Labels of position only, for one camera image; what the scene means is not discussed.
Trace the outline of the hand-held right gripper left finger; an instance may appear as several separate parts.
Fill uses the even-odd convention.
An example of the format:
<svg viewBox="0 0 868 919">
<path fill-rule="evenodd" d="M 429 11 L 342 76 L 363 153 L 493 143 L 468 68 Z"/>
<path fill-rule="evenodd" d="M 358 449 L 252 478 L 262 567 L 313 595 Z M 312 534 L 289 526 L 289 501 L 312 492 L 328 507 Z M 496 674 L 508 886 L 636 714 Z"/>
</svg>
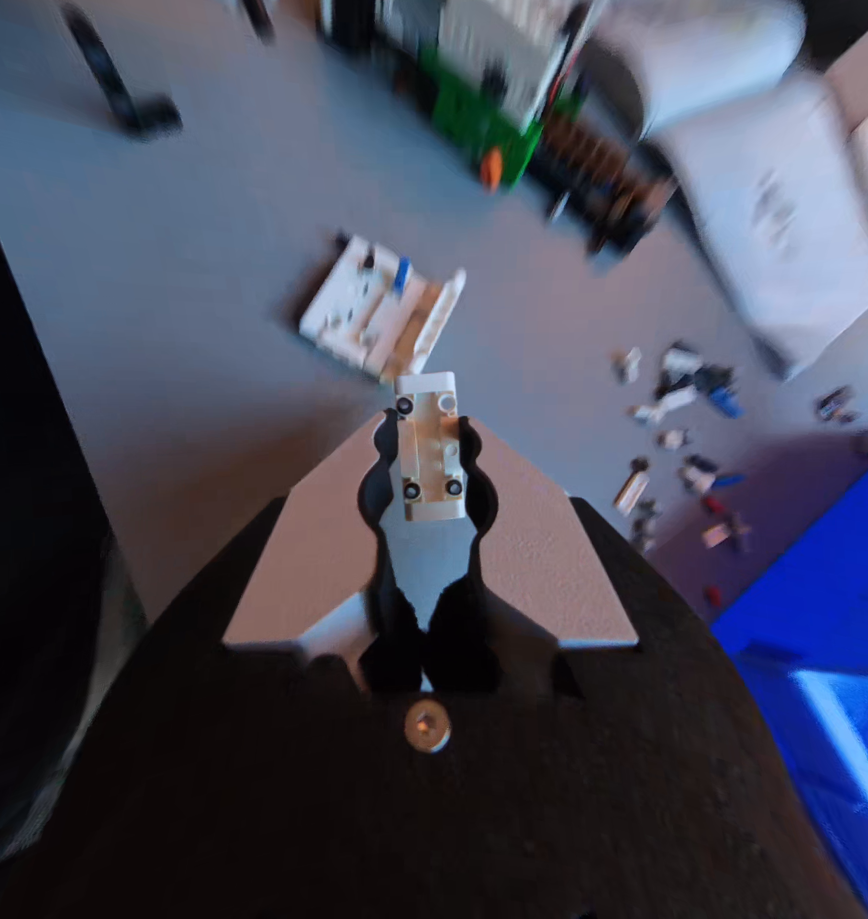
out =
<svg viewBox="0 0 868 919">
<path fill-rule="evenodd" d="M 284 499 L 222 637 L 238 653 L 341 660 L 360 689 L 423 686 L 419 629 L 381 520 L 394 499 L 396 414 L 373 415 Z"/>
</svg>

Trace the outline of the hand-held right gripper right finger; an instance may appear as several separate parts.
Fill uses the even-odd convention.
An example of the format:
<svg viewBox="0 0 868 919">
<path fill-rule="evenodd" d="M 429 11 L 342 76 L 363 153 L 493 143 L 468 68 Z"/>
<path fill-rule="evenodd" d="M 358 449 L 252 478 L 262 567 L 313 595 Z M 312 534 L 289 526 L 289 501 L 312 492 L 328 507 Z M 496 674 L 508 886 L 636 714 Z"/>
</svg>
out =
<svg viewBox="0 0 868 919">
<path fill-rule="evenodd" d="M 470 416 L 460 420 L 465 573 L 427 628 L 438 693 L 583 693 L 584 655 L 635 650 L 638 634 L 571 497 Z"/>
</svg>

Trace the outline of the white lego block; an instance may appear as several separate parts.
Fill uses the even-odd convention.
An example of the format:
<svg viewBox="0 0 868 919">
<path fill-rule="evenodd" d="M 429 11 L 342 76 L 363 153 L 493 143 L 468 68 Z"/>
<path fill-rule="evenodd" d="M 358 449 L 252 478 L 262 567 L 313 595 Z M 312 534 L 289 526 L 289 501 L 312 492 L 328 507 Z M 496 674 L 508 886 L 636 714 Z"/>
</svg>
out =
<svg viewBox="0 0 868 919">
<path fill-rule="evenodd" d="M 394 395 L 405 520 L 465 518 L 466 477 L 454 374 L 399 376 Z"/>
</svg>

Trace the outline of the black lego L-beam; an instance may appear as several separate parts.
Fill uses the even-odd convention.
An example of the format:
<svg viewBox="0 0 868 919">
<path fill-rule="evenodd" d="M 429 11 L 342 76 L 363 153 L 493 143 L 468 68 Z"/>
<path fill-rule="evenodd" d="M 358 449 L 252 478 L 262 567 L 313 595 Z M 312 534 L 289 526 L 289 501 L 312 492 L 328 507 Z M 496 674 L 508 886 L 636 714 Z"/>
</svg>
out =
<svg viewBox="0 0 868 919">
<path fill-rule="evenodd" d="M 68 31 L 100 87 L 114 123 L 123 133 L 147 139 L 163 132 L 181 130 L 182 120 L 171 97 L 158 95 L 139 99 L 133 96 L 87 15 L 73 5 L 62 6 L 61 12 Z"/>
</svg>

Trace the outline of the pile of small lego pieces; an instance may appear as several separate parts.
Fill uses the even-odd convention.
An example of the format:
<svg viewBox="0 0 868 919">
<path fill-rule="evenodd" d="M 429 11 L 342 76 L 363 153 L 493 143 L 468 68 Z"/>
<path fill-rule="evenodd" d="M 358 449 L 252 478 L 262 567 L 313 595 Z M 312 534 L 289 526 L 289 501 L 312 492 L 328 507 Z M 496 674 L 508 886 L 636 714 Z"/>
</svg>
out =
<svg viewBox="0 0 868 919">
<path fill-rule="evenodd" d="M 750 390 L 677 341 L 628 416 L 643 431 L 612 507 L 708 621 L 868 471 L 868 397 L 846 381 Z"/>
</svg>

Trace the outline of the white lego panel assembly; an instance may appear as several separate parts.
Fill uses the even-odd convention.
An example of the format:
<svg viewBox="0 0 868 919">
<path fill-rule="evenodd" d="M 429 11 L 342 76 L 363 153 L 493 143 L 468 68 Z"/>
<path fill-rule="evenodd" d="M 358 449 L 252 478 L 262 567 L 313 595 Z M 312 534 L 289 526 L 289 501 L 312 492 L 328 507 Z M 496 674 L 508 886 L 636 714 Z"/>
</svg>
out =
<svg viewBox="0 0 868 919">
<path fill-rule="evenodd" d="M 463 294 L 465 270 L 431 280 L 408 257 L 358 235 L 340 236 L 338 247 L 299 335 L 380 383 L 422 373 Z"/>
</svg>

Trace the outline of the lego instruction booklet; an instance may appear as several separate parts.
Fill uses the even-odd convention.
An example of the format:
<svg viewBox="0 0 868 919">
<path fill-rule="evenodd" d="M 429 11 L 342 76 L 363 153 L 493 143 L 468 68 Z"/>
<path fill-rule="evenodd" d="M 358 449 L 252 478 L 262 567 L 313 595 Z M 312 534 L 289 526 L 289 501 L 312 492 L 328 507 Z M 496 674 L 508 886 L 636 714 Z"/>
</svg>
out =
<svg viewBox="0 0 868 919">
<path fill-rule="evenodd" d="M 609 2 L 585 54 L 782 380 L 868 311 L 868 202 L 806 29 L 802 2 Z"/>
</svg>

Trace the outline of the white green lego truck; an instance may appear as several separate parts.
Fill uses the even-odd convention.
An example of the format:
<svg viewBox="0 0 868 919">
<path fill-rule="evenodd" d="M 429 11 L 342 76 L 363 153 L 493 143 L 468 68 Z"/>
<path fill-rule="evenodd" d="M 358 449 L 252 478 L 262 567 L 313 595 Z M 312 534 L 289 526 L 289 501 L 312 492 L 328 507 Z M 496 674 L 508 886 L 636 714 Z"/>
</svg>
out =
<svg viewBox="0 0 868 919">
<path fill-rule="evenodd" d="M 545 221 L 567 215 L 588 250 L 621 257 L 654 229 L 673 183 L 649 178 L 621 143 L 581 115 L 580 62 L 603 2 L 372 2 L 375 50 L 395 81 L 489 191 L 531 178 Z"/>
</svg>

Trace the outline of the blue plastic bin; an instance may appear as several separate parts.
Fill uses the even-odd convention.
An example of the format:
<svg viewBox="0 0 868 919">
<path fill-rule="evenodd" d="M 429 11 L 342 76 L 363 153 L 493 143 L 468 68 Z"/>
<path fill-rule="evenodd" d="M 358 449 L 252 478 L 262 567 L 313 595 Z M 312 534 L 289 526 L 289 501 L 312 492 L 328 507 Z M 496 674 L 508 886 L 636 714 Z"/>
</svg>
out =
<svg viewBox="0 0 868 919">
<path fill-rule="evenodd" d="M 712 631 L 868 909 L 868 470 Z"/>
</svg>

